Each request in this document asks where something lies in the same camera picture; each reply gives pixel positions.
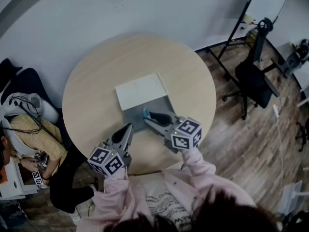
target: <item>human hand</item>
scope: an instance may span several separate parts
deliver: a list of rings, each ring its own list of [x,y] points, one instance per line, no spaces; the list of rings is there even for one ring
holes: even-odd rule
[[[35,158],[23,158],[20,160],[21,165],[31,172],[39,171],[38,165],[40,162]]]

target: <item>round wooden table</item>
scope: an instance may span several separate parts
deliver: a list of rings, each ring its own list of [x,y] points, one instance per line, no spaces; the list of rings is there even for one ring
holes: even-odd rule
[[[63,117],[76,147],[88,158],[99,142],[125,124],[115,86],[158,72],[175,113],[203,125],[205,137],[216,109],[216,91],[203,60],[189,47],[139,33],[103,42],[74,68],[65,87]],[[150,130],[135,133],[130,174],[167,168],[181,158]]]

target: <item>black office chair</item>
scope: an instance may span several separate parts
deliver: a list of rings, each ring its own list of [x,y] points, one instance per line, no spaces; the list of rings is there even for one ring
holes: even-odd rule
[[[299,122],[296,124],[299,126],[299,131],[297,132],[295,139],[302,139],[301,148],[299,149],[299,152],[302,152],[304,146],[307,144],[307,140],[309,140],[309,119],[307,119],[305,126],[302,126]]]
[[[277,67],[276,63],[271,64],[264,70],[260,70],[253,64],[255,61],[260,60],[266,36],[273,30],[272,22],[268,18],[265,18],[259,22],[257,30],[256,40],[248,57],[235,68],[235,76],[238,80],[225,69],[225,78],[232,80],[239,88],[239,91],[224,95],[222,100],[225,102],[227,101],[227,97],[242,96],[244,102],[244,115],[242,119],[244,120],[247,117],[248,97],[256,102],[255,107],[261,106],[266,108],[272,94],[276,97],[279,96],[278,91],[265,76],[266,72]]]

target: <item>sneaker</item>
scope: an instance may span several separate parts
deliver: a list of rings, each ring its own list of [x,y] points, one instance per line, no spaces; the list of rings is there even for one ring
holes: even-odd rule
[[[78,210],[75,208],[74,213],[69,213],[73,223],[77,225],[77,222],[81,220],[81,215],[79,215]]]

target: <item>dark hair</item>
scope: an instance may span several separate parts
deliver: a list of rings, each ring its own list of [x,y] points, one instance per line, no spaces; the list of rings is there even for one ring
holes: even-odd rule
[[[177,232],[176,226],[167,218],[156,216],[154,224],[145,215],[107,226],[104,232]],[[216,193],[211,201],[210,193],[191,220],[191,232],[237,231],[237,232],[278,232],[276,224],[262,208],[236,203],[235,197],[224,191]]]

